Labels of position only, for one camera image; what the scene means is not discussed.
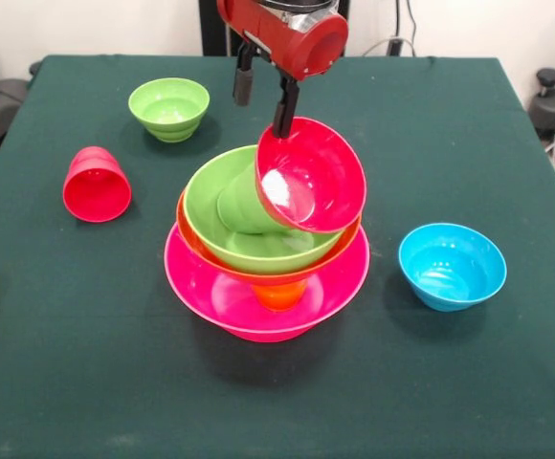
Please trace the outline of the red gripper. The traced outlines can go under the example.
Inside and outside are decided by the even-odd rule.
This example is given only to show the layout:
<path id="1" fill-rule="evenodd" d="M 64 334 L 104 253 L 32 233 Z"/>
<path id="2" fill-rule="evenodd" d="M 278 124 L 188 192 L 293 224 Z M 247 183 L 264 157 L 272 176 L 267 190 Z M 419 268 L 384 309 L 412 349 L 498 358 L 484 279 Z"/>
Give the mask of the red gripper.
<path id="1" fill-rule="evenodd" d="M 298 81 L 326 73 L 339 59 L 348 25 L 337 1 L 219 1 L 220 17 L 242 38 L 233 82 L 233 100 L 250 103 L 253 59 L 260 55 L 285 74 L 272 125 L 275 138 L 290 136 L 299 99 Z"/>

